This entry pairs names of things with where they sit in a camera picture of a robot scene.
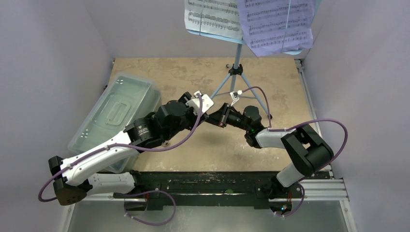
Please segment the light blue music stand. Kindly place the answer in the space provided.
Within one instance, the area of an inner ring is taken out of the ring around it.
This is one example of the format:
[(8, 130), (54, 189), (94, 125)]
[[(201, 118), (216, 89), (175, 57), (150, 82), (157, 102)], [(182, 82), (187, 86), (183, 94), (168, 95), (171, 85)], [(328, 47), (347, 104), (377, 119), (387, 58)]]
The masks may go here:
[[(316, 10), (315, 13), (317, 12), (318, 6), (320, 5), (321, 1), (316, 0)], [(224, 41), (229, 41), (229, 42), (233, 42), (237, 45), (237, 49), (236, 49), (236, 55), (235, 55), (235, 60), (234, 63), (232, 65), (227, 65), (227, 68), (229, 68), (228, 74), (227, 76), (224, 78), (224, 80), (222, 81), (222, 83), (217, 87), (217, 89), (213, 92), (213, 94), (211, 95), (211, 97), (215, 97), (217, 95), (220, 94), (220, 89), (225, 85), (225, 83), (227, 81), (231, 82), (230, 85), (230, 91), (234, 90), (235, 87), (235, 82), (236, 82), (236, 77), (240, 76), (242, 78), (242, 80), (245, 82), (245, 84), (250, 87), (251, 84), (248, 81), (248, 79), (244, 76), (243, 74), (243, 67), (240, 64), (240, 57), (241, 57), (241, 52), (242, 52), (242, 47), (245, 46), (245, 42), (243, 41), (243, 39), (239, 40), (239, 39), (230, 39), (230, 38), (226, 38), (226, 37), (222, 37), (222, 36), (216, 36), (216, 35), (211, 35), (211, 34), (198, 34), (195, 31), (190, 31), (187, 30), (189, 33), (191, 34), (195, 34), (195, 35), (199, 35), (199, 36), (205, 36), (205, 37), (209, 37), (209, 38), (214, 38), (214, 39), (220, 39), (220, 40), (224, 40)], [(292, 52), (290, 54), (287, 53), (283, 53), (286, 55), (291, 55), (291, 56), (298, 56), (300, 55), (304, 50), (300, 51), (300, 52)]]

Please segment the white sheet music page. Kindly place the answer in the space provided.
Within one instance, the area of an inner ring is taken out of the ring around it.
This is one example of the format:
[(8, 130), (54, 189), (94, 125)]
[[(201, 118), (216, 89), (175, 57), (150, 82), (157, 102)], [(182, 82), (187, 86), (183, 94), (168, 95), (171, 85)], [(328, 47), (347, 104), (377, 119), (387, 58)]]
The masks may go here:
[(185, 28), (198, 34), (242, 39), (236, 0), (185, 0)]

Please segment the purple paper sheet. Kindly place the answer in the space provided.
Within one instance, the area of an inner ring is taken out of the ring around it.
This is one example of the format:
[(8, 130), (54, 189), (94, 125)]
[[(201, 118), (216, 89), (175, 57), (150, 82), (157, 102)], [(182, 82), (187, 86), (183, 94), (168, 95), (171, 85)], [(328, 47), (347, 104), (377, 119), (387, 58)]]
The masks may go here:
[(242, 39), (257, 57), (313, 47), (314, 0), (239, 0)]

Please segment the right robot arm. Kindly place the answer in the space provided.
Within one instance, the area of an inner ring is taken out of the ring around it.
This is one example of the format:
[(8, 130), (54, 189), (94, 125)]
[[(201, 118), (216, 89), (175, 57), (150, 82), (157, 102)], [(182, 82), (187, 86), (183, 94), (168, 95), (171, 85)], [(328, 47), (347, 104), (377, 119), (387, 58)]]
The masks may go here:
[(271, 184), (272, 192), (279, 197), (288, 193), (292, 184), (316, 173), (334, 157), (333, 150), (310, 125), (274, 131), (262, 124), (256, 106), (247, 106), (240, 112), (225, 103), (211, 113), (206, 122), (221, 128), (230, 125), (244, 130), (246, 142), (251, 147), (286, 150), (291, 163), (273, 177)]

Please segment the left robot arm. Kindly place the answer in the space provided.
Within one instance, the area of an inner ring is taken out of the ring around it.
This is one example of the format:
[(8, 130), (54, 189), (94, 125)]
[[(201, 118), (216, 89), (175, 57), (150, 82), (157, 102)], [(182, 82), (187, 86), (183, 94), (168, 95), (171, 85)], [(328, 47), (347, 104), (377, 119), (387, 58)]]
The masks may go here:
[(125, 126), (102, 144), (71, 158), (49, 159), (51, 179), (42, 186), (41, 202), (57, 200), (60, 205), (77, 203), (87, 196), (103, 193), (129, 194), (133, 198), (144, 193), (144, 184), (130, 172), (102, 174), (109, 165), (142, 152), (163, 152), (185, 143), (207, 118), (214, 102), (200, 91), (192, 96), (161, 105)]

